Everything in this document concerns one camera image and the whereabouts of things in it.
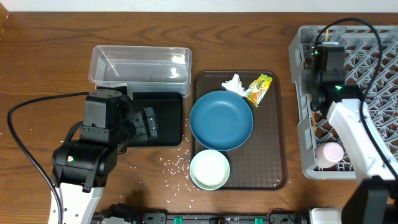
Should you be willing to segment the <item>dark blue plate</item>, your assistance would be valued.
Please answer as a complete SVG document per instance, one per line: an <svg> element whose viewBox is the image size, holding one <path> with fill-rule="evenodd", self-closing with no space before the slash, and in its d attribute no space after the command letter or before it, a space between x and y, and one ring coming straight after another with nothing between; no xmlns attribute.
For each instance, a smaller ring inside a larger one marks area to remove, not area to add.
<svg viewBox="0 0 398 224"><path fill-rule="evenodd" d="M254 127L249 104L230 91L212 91L200 97L190 113L195 139L208 149L230 151L243 145Z"/></svg>

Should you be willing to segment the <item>green bowl with rice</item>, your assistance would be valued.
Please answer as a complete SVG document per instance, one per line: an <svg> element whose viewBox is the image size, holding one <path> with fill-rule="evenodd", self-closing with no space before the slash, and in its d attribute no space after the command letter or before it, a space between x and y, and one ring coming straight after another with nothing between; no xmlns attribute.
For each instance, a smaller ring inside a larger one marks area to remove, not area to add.
<svg viewBox="0 0 398 224"><path fill-rule="evenodd" d="M203 190L220 189L229 179L230 171L226 156L215 150L199 152L190 163L191 180Z"/></svg>

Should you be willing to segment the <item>white tissue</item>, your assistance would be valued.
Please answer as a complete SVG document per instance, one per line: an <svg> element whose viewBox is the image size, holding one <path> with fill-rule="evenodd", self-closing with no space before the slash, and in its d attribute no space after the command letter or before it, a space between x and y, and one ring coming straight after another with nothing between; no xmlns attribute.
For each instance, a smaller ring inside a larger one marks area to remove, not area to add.
<svg viewBox="0 0 398 224"><path fill-rule="evenodd" d="M226 91L233 92L239 95L240 97L247 97L249 94L249 90L244 89L240 77L237 73L233 75L233 78L231 80L223 82L221 86Z"/></svg>

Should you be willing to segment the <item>pink cup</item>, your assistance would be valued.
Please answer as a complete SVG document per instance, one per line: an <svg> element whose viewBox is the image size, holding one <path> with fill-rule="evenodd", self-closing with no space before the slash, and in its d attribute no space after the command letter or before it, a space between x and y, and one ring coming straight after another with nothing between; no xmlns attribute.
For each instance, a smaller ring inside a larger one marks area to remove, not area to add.
<svg viewBox="0 0 398 224"><path fill-rule="evenodd" d="M343 148L335 142L321 143L315 149L317 166L320 168L330 168L342 160L344 156Z"/></svg>

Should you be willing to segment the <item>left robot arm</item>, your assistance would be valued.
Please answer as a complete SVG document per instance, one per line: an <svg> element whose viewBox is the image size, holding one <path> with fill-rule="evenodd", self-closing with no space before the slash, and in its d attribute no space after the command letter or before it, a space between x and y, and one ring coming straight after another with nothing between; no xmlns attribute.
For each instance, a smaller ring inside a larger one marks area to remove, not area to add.
<svg viewBox="0 0 398 224"><path fill-rule="evenodd" d="M136 111L132 98L116 89L89 92L83 121L71 127L52 156L49 223L90 223L117 156L158 135L153 108Z"/></svg>

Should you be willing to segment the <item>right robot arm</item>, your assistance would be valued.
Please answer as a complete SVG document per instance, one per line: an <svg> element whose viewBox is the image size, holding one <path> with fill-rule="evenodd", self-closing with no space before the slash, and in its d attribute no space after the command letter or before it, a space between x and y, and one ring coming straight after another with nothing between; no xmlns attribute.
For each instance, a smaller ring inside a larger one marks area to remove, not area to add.
<svg viewBox="0 0 398 224"><path fill-rule="evenodd" d="M369 114L360 87L345 82L345 49L324 42L313 47L313 63L302 73L311 109L325 115L353 165L358 187L343 208L308 211L309 223L397 223L397 159Z"/></svg>

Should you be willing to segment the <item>grey dishwasher rack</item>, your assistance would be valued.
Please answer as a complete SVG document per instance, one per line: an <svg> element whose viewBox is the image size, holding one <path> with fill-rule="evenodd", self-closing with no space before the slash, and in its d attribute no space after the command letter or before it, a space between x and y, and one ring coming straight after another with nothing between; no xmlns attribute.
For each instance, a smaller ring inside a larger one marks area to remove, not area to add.
<svg viewBox="0 0 398 224"><path fill-rule="evenodd" d="M397 26L375 27L382 42L379 50L375 35L366 26L333 26L321 41L338 42L345 48L346 83L355 83L365 90L371 81L378 58L381 69L370 89L366 102L373 123L394 156L397 155ZM313 60L311 48L321 26L302 26L289 44L289 63L292 83L296 87L298 116L298 141L302 173L308 179L354 179L353 166L348 156L339 163L323 169L317 166L315 148L324 142L340 139L328 121L315 114L317 130L312 124L310 97L301 89L301 74Z"/></svg>

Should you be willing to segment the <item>black tray bin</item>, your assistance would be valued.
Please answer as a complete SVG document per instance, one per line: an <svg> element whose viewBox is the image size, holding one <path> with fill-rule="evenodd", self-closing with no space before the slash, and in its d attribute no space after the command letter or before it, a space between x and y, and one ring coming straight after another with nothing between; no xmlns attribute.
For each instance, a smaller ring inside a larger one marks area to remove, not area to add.
<svg viewBox="0 0 398 224"><path fill-rule="evenodd" d="M182 96L177 92L141 92L133 94L134 113L151 107L156 113L159 137L144 143L129 143L138 146L176 146L182 140Z"/></svg>

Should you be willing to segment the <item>clear plastic bin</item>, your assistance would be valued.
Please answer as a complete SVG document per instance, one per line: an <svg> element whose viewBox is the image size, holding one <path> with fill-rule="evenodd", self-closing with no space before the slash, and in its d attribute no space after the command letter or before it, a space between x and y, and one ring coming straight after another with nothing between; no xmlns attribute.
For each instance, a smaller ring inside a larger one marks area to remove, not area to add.
<svg viewBox="0 0 398 224"><path fill-rule="evenodd" d="M96 86L126 83L133 92L177 92L188 97L192 52L185 47L98 45L88 79Z"/></svg>

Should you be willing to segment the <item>yellow snack wrapper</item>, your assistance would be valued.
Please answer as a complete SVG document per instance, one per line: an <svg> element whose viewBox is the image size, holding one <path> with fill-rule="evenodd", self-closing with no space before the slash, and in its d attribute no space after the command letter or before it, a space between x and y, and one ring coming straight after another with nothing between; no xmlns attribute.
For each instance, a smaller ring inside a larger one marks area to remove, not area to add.
<svg viewBox="0 0 398 224"><path fill-rule="evenodd" d="M247 98L249 101L254 103L255 107L258 107L264 95L267 93L272 83L272 77L261 74L260 77L254 80L249 86L249 93Z"/></svg>

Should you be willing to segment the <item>brown serving tray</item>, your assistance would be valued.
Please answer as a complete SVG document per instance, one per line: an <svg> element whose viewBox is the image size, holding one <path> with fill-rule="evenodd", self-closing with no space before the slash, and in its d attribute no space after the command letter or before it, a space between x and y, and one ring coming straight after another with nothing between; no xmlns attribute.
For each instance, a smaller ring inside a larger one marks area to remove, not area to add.
<svg viewBox="0 0 398 224"><path fill-rule="evenodd" d="M221 190L278 190L287 181L287 162L283 131L280 83L269 71L237 71L247 88L262 74L272 77L271 85L259 106L251 107L254 127L242 146L223 154L230 164L230 175Z"/></svg>

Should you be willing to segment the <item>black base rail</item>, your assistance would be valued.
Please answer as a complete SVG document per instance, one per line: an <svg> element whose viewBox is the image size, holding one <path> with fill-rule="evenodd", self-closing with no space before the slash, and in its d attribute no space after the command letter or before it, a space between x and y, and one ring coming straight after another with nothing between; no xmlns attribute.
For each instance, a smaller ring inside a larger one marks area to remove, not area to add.
<svg viewBox="0 0 398 224"><path fill-rule="evenodd" d="M154 213L139 213L132 207L119 203L93 215L91 224L130 223L130 224L310 224L306 215L296 214L281 208L274 208L265 215L242 214L188 214L167 213L158 210Z"/></svg>

